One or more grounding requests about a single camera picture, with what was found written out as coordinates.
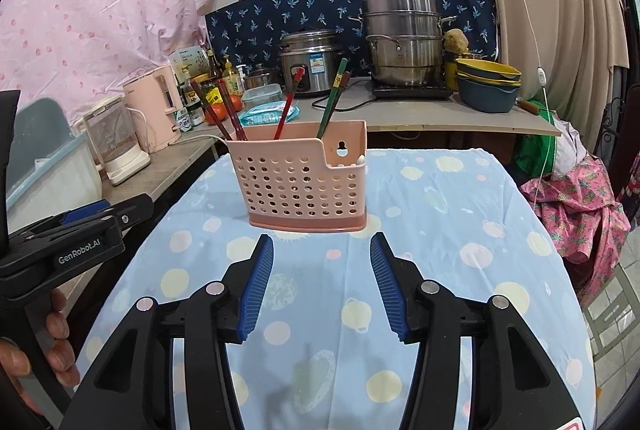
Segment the person's left hand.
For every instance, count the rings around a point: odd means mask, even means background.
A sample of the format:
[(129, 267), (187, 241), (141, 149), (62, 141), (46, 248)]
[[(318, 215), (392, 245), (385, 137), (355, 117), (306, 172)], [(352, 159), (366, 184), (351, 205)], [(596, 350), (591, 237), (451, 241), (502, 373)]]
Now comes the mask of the person's left hand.
[(1, 306), (1, 366), (21, 401), (50, 421), (64, 415), (79, 382), (65, 307), (58, 288), (26, 306)]

